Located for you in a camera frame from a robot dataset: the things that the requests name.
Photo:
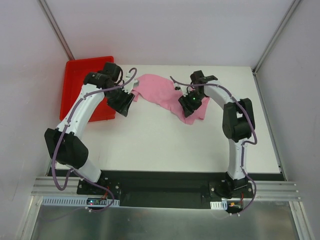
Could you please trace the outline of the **pink t shirt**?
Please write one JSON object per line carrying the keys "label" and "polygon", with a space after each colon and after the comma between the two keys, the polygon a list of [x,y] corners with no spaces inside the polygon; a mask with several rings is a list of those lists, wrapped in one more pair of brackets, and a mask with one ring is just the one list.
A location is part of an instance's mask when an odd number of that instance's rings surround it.
{"label": "pink t shirt", "polygon": [[183,95],[180,90],[175,90],[174,83],[164,77],[155,74],[143,74],[137,78],[139,84],[132,90],[134,101],[142,97],[146,101],[156,104],[172,114],[187,125],[192,125],[196,120],[204,120],[210,99],[204,98],[202,105],[188,117],[184,116],[179,98]]}

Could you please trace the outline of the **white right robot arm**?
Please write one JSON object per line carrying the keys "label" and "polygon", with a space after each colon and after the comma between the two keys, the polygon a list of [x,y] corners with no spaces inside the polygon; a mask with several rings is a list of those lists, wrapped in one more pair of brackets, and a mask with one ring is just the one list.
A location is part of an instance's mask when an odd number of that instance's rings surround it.
{"label": "white right robot arm", "polygon": [[246,176],[246,147],[256,145],[255,118],[253,104],[249,98],[236,98],[222,86],[214,75],[205,76],[201,70],[190,75],[191,82],[178,99],[185,118],[190,117],[207,97],[214,100],[223,110],[222,131],[228,139],[229,164],[225,180],[214,187],[221,198],[231,199],[241,194],[249,184]]}

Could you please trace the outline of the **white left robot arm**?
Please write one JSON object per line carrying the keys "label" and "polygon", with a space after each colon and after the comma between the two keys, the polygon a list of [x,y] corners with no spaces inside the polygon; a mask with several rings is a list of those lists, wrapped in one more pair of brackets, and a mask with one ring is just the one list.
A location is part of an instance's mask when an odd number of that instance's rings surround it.
{"label": "white left robot arm", "polygon": [[82,136],[87,123],[103,100],[117,113],[127,117],[135,98],[133,88],[139,84],[137,72],[133,67],[123,75],[122,68],[112,62],[106,62],[100,71],[89,72],[66,117],[56,128],[45,131],[44,138],[51,158],[51,174],[58,190],[63,191],[67,186],[59,185],[56,164],[68,167],[68,173],[74,173],[88,182],[88,188],[94,194],[99,195],[105,191],[105,177],[102,170],[89,159],[89,150],[82,142]]}

